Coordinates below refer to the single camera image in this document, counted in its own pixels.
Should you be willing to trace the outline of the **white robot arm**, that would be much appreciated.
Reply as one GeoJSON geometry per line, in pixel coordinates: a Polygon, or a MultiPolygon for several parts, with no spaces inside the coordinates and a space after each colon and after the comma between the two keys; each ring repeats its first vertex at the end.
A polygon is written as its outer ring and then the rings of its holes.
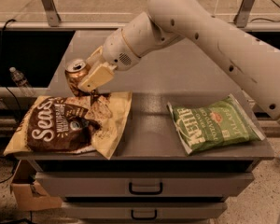
{"type": "Polygon", "coordinates": [[[90,92],[116,70],[128,70],[156,49],[187,38],[280,124],[280,49],[216,18],[196,0],[147,0],[147,11],[111,34],[88,59],[78,83],[90,92]]]}

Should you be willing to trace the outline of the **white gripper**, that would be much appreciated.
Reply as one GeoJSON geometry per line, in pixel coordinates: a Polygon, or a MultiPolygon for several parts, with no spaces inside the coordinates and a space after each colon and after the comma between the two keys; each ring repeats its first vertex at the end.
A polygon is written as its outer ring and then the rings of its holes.
{"type": "Polygon", "coordinates": [[[140,62],[140,58],[127,45],[122,32],[122,29],[116,30],[105,40],[103,46],[86,59],[92,69],[79,81],[77,87],[81,91],[91,92],[112,80],[116,68],[126,71],[140,62]]]}

